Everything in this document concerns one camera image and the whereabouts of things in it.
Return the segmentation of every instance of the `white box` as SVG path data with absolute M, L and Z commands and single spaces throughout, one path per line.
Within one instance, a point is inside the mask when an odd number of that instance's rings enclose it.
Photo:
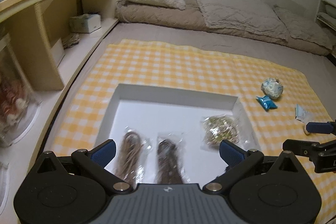
M 61 63 L 63 57 L 65 56 L 61 38 L 57 40 L 55 45 L 53 45 L 53 47 L 51 48 L 51 54 L 55 61 L 56 66 L 58 66 Z
M 223 174 L 227 166 L 219 152 L 201 149 L 204 138 L 202 119 L 221 114 L 239 118 L 240 140 L 247 140 L 246 143 L 240 142 L 240 147 L 245 150 L 260 149 L 251 123 L 237 97 L 119 84 L 106 110 L 95 145 L 113 139 L 118 155 L 126 127 L 149 138 L 153 150 L 147 157 L 143 183 L 154 183 L 157 174 L 158 133 L 183 133 L 185 152 L 182 160 L 185 172 L 191 183 L 199 183 L 202 187 Z M 113 172 L 116 161 L 117 156 L 105 168 Z
M 84 14 L 77 17 L 71 17 L 69 24 L 71 32 L 91 33 L 101 27 L 100 15 Z

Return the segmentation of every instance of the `white logo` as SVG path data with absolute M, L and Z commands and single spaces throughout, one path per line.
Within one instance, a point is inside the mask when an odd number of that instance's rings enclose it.
M 163 190 L 168 193 L 168 192 L 172 191 L 173 188 L 171 188 L 171 187 L 168 186 L 166 188 L 163 188 Z

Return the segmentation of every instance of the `white bowl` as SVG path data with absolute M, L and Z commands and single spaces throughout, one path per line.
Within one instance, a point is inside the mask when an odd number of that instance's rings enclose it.
M 325 10 L 327 11 L 327 14 L 333 18 L 336 18 L 336 8 L 326 5 Z

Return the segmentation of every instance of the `gingham cloth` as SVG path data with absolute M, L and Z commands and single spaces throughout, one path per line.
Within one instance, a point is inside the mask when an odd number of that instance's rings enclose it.
M 266 112 L 255 97 L 263 96 L 261 83 L 269 77 L 278 77 L 284 91 L 276 101 L 278 109 Z M 331 120 L 301 72 L 246 56 L 124 39 L 119 45 L 107 47 L 73 99 L 52 146 L 58 156 L 93 148 L 119 83 L 238 96 L 265 155 L 279 155 L 286 139 L 320 143 L 334 139 L 330 135 L 306 136 L 303 123 L 295 119 L 295 106 L 299 104 L 312 112 L 316 121 Z M 308 158 L 300 157 L 300 162 L 322 197 L 316 223 L 326 223 L 336 214 L 336 174 L 316 174 Z

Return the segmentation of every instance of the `blue candy wrapper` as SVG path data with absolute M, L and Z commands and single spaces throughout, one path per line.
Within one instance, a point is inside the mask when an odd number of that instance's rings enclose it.
M 271 100 L 271 98 L 267 95 L 264 97 L 257 96 L 257 100 L 266 111 L 272 108 L 278 108 L 276 104 Z

